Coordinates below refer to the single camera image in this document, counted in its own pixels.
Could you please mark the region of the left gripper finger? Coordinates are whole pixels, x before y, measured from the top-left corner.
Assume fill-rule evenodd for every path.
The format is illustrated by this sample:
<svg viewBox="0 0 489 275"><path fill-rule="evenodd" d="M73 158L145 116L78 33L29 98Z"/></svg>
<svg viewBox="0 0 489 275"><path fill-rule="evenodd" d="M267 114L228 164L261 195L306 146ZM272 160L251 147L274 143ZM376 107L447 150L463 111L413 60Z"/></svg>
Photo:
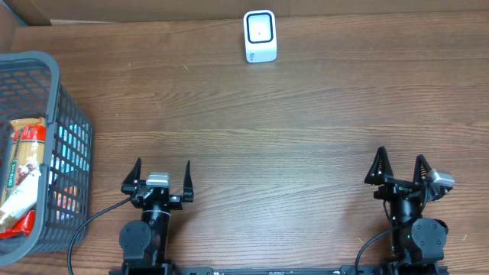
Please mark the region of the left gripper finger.
<svg viewBox="0 0 489 275"><path fill-rule="evenodd" d="M193 200L194 190L192 178L190 175L190 161L188 160L183 181L183 202L193 202Z"/></svg>
<svg viewBox="0 0 489 275"><path fill-rule="evenodd" d="M121 185L122 193L134 193L141 178L141 158L138 158L131 172L125 177Z"/></svg>

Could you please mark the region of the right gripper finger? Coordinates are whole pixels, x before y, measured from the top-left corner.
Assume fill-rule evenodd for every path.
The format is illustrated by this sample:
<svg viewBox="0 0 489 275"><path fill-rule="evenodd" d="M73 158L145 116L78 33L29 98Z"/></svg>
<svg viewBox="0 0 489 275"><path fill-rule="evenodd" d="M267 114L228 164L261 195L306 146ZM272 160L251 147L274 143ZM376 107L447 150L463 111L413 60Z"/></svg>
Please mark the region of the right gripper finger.
<svg viewBox="0 0 489 275"><path fill-rule="evenodd" d="M379 147L364 182L366 184L380 186L384 185L390 179L393 179L393 171L388 159L387 150L385 147Z"/></svg>
<svg viewBox="0 0 489 275"><path fill-rule="evenodd" d="M413 182L421 183L432 170L431 166L428 164L426 158L420 154L416 157L415 170L413 174Z"/></svg>

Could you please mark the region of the small orange snack packet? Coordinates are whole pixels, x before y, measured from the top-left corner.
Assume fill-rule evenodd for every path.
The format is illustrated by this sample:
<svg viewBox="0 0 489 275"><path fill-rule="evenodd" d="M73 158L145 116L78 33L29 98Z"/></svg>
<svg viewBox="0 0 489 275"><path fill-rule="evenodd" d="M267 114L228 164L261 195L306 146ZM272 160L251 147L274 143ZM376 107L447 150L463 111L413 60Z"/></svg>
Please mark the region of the small orange snack packet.
<svg viewBox="0 0 489 275"><path fill-rule="evenodd" d="M76 186L70 186L70 187L65 187L63 191L65 193L68 193L69 195L77 196L78 189ZM72 199L66 195L57 192L55 192L54 195L55 195L57 207L67 210L68 212L79 213L80 204L75 199ZM65 212L62 212L60 210L56 211L56 216L57 216L57 220L72 218L70 214L66 214Z"/></svg>

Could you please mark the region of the teal wet wipes pack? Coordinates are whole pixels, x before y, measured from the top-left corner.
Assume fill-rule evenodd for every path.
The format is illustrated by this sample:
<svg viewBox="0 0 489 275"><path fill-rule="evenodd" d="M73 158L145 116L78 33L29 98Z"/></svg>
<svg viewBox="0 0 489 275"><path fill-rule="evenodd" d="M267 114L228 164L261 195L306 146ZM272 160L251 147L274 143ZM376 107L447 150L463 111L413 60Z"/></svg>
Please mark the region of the teal wet wipes pack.
<svg viewBox="0 0 489 275"><path fill-rule="evenodd" d="M59 126L55 134L54 153L50 165L61 173L89 171L89 127L84 125Z"/></svg>

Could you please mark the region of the orange spaghetti pack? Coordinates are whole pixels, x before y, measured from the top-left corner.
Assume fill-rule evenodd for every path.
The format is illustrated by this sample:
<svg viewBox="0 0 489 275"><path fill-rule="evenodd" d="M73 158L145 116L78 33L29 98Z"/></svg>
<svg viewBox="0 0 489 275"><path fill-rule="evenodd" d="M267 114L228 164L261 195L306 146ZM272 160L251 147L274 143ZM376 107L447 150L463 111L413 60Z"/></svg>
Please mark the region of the orange spaghetti pack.
<svg viewBox="0 0 489 275"><path fill-rule="evenodd" d="M42 117L16 119L11 121L11 126L14 132L11 134L11 153L7 162L1 206L29 173L34 170L40 171L44 159L47 133L45 119ZM1 238L28 236L34 227L33 207L11 229L1 232Z"/></svg>

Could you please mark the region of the white cream tube gold cap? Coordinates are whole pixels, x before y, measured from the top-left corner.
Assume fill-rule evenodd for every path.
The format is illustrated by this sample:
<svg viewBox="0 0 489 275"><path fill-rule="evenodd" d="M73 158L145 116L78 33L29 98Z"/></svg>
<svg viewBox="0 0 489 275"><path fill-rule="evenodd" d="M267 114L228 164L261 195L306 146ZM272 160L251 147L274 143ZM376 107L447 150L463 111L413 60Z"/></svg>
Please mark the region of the white cream tube gold cap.
<svg viewBox="0 0 489 275"><path fill-rule="evenodd" d="M41 172L34 170L1 206L1 232L11 229L36 203Z"/></svg>

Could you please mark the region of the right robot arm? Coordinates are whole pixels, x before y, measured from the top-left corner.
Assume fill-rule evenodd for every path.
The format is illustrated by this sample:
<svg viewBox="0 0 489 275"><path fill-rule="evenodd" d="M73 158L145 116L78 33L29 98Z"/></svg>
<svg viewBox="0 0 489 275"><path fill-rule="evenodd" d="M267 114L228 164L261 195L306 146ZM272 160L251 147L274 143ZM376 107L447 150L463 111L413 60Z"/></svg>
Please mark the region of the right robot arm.
<svg viewBox="0 0 489 275"><path fill-rule="evenodd" d="M454 188L453 176L431 168L420 154L416 157L413 179L397 179L387 150L379 147L364 182L378 187L374 198L383 202L390 228L363 245L355 258L355 273L361 272L360 259L366 249L389 235L393 256L371 268L372 274L447 274L448 269L440 267L439 262L444 259L449 228L440 219L423 217L423 211L428 202L441 199Z"/></svg>

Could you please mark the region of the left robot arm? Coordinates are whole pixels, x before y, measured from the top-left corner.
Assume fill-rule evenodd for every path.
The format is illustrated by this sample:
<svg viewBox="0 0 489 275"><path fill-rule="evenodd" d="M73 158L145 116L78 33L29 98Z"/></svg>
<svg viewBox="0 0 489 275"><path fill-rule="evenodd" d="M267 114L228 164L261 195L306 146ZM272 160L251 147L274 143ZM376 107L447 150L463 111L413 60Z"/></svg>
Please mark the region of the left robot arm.
<svg viewBox="0 0 489 275"><path fill-rule="evenodd" d="M183 193L170 193L168 173L152 172L141 178L141 160L137 160L121 185L131 204L141 210L141 218L126 224L119 234L123 263L115 273L131 275L178 274L175 264L166 257L171 212L194 200L190 164L186 165Z"/></svg>

